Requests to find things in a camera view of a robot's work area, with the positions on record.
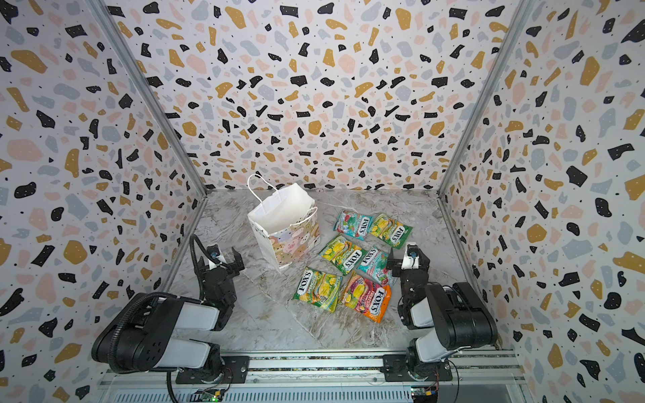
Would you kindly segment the green white snack packet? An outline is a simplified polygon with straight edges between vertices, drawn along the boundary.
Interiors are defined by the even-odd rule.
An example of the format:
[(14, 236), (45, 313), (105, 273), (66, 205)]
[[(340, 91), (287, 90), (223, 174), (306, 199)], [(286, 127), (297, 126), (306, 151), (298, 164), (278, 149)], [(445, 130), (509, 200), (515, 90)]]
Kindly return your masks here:
[(359, 263), (358, 270), (380, 285), (390, 285), (391, 271), (387, 268), (388, 253), (378, 249), (370, 249)]

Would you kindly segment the yellow green Fox's candy bag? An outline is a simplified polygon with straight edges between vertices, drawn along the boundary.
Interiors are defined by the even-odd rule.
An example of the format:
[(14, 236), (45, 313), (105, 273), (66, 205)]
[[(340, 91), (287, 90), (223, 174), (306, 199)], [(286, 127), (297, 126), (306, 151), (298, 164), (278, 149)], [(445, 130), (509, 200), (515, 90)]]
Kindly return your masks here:
[(369, 235), (387, 243), (391, 248), (399, 250), (404, 246), (412, 231), (413, 227), (381, 213), (373, 220)]

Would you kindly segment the orange snack packet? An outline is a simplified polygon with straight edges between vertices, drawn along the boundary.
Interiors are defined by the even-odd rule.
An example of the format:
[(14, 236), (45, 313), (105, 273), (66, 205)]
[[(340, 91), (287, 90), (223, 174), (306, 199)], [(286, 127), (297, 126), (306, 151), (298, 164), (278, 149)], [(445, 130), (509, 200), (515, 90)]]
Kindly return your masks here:
[(380, 323), (386, 314), (391, 294), (389, 285), (381, 285), (359, 274), (353, 274), (344, 289), (342, 303), (372, 321)]

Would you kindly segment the red green Fox's candy bag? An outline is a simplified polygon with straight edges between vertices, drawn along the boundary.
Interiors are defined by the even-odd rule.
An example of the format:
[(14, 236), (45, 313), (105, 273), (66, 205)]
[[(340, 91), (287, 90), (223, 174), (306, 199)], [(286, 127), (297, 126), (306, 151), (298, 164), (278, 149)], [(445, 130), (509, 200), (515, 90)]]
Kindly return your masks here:
[(364, 240), (370, 231), (373, 217), (357, 213), (354, 210), (344, 210), (339, 213), (334, 230), (351, 238)]

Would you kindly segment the white paper gift bag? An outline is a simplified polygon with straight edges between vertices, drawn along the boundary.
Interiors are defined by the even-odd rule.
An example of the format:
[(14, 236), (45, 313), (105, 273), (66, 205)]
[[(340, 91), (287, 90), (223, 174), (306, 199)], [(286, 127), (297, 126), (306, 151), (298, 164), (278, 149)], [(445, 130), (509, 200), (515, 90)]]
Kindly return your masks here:
[(270, 267), (282, 272), (319, 242), (318, 206), (297, 184), (278, 188), (254, 174), (247, 186), (259, 202), (248, 220), (260, 252)]

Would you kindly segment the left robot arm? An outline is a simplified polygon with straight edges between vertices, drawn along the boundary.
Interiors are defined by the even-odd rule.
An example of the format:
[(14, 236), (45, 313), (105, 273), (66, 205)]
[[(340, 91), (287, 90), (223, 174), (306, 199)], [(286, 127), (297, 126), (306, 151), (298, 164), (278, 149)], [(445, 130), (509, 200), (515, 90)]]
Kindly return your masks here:
[(182, 370), (201, 382), (224, 375), (220, 347), (179, 339), (178, 330), (218, 332), (232, 316), (237, 294), (233, 279), (245, 269), (241, 254), (225, 262), (214, 248), (195, 262), (201, 297), (166, 292), (136, 294), (92, 346), (96, 362), (115, 374)]

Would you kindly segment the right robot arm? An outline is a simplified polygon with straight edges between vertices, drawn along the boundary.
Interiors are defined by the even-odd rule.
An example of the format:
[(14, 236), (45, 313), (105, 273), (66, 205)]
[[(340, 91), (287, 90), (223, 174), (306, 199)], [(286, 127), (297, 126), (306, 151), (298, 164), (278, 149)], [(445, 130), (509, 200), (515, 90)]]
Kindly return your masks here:
[(495, 320), (470, 283), (429, 280), (430, 259), (416, 244), (407, 244), (400, 259), (391, 250), (386, 269), (400, 280), (396, 308), (402, 325), (426, 332), (404, 354), (383, 357), (386, 381), (450, 379), (450, 357), (497, 342)]

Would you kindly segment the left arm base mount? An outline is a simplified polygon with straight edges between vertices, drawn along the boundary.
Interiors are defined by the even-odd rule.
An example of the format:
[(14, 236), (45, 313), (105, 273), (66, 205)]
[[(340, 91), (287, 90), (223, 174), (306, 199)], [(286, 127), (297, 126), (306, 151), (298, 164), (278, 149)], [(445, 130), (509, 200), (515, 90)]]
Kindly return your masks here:
[(209, 359), (200, 369), (183, 369), (176, 376), (179, 386), (219, 386), (243, 384), (250, 368), (250, 356), (225, 355)]

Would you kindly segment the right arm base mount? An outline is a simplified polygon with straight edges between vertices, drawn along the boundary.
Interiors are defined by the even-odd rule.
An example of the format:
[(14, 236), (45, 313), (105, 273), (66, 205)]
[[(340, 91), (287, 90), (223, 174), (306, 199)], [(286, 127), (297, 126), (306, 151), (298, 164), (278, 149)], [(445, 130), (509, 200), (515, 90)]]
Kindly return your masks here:
[(386, 354), (381, 373), (386, 382), (443, 382), (453, 379), (447, 362), (422, 363), (408, 354)]

